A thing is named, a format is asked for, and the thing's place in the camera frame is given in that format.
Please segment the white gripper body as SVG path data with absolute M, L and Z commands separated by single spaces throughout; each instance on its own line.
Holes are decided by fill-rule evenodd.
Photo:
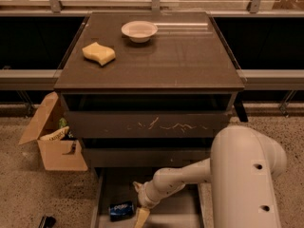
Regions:
M 159 191 L 155 188 L 152 181 L 142 184 L 142 190 L 138 193 L 138 203 L 143 208 L 153 209 L 161 201 Z

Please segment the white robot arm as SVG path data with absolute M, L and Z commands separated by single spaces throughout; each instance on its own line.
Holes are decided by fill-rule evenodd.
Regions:
M 214 138 L 208 159 L 162 168 L 152 180 L 133 183 L 140 205 L 134 228 L 143 228 L 161 200 L 205 181 L 212 189 L 214 228 L 281 228 L 273 179 L 286 168 L 277 141 L 250 127 L 228 126 Z

